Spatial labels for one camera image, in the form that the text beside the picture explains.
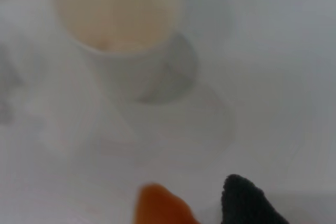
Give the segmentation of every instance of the black fabric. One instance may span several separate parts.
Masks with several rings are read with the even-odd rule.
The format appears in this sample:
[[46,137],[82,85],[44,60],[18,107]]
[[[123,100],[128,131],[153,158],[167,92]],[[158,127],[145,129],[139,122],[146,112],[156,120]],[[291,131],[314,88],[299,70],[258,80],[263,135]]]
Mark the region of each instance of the black fabric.
[[239,175],[230,175],[222,193],[222,224],[289,224],[264,192]]

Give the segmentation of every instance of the cup rim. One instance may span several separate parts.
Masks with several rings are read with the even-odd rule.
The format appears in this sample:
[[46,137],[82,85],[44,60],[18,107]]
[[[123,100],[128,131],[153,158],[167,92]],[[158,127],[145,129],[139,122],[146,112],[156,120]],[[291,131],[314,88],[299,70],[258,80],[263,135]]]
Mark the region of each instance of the cup rim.
[[61,28],[61,30],[66,34],[66,36],[79,48],[84,49],[90,54],[93,54],[97,57],[108,57],[108,58],[115,58],[115,59],[129,59],[129,58],[141,58],[143,56],[148,55],[149,53],[159,50],[166,45],[168,45],[172,39],[175,37],[175,34],[177,33],[177,27],[180,22],[180,15],[181,15],[181,0],[177,0],[177,15],[175,20],[173,21],[173,28],[171,29],[171,32],[167,34],[167,36],[164,36],[164,39],[160,40],[158,43],[154,44],[151,47],[141,49],[136,52],[118,52],[118,51],[102,51],[95,47],[89,46],[85,44],[84,42],[77,39],[73,33],[66,28],[64,22],[62,21],[62,18],[60,17],[58,11],[57,11],[57,5],[56,0],[50,0],[51,1],[51,9],[54,15],[54,18]]

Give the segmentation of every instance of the white surface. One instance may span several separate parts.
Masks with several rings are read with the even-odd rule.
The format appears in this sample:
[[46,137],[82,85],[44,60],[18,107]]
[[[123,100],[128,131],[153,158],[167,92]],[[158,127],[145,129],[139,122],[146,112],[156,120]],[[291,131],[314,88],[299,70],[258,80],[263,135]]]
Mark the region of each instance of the white surface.
[[[227,2],[233,25],[225,27],[228,17],[222,15],[221,4]],[[213,216],[230,173],[247,176],[263,188],[292,223],[302,223],[295,221],[296,216],[307,218],[307,212],[314,221],[303,223],[335,220],[333,0],[188,0],[186,5],[189,21],[183,31],[198,53],[202,72],[202,84],[191,98],[185,98],[192,99],[193,105],[185,108],[184,100],[151,110],[136,105],[126,108],[130,114],[145,113],[149,119],[136,133],[144,131],[142,137],[149,135],[160,143],[150,145],[152,149],[135,150],[136,159],[115,155],[118,151],[113,145],[110,150],[98,142],[96,148],[64,162],[49,155],[41,144],[57,140],[55,122],[48,113],[51,108],[42,95],[51,86],[41,87],[26,111],[17,112],[16,124],[0,129],[4,145],[0,173],[6,178],[0,209],[7,223],[86,223],[85,219],[131,223],[137,186],[153,180],[184,198],[197,213],[209,211]],[[59,80],[62,94],[75,89],[82,92],[80,97],[92,98],[90,89],[80,85],[90,83],[90,78],[79,75],[85,72],[81,71],[84,66],[54,27],[46,0],[10,0],[0,11],[40,47],[50,65],[65,71],[63,81],[54,79]],[[71,84],[66,73],[72,73]],[[215,119],[214,111],[225,115],[224,119]],[[214,135],[189,128],[183,131],[170,124],[181,118],[176,112],[187,118],[180,121],[187,126],[202,125],[206,114],[204,118],[215,125],[207,133]],[[191,115],[193,124],[189,124]],[[226,122],[223,128],[232,122],[232,133],[214,133],[218,121]],[[216,145],[219,133],[229,143],[223,149]],[[210,141],[215,148],[197,148],[191,136]],[[205,158],[203,166],[190,166],[200,157]]]

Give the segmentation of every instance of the orange object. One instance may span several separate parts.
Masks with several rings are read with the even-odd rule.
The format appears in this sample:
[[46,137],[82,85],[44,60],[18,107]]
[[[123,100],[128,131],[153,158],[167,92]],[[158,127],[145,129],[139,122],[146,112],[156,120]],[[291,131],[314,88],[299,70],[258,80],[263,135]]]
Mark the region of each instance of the orange object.
[[158,184],[140,190],[134,224],[200,224],[190,207]]

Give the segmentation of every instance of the cup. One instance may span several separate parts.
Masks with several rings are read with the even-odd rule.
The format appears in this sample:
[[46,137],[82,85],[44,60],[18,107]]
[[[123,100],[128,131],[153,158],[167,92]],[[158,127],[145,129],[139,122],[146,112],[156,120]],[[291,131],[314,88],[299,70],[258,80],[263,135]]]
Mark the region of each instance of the cup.
[[105,98],[134,101],[163,78],[180,0],[54,0]]

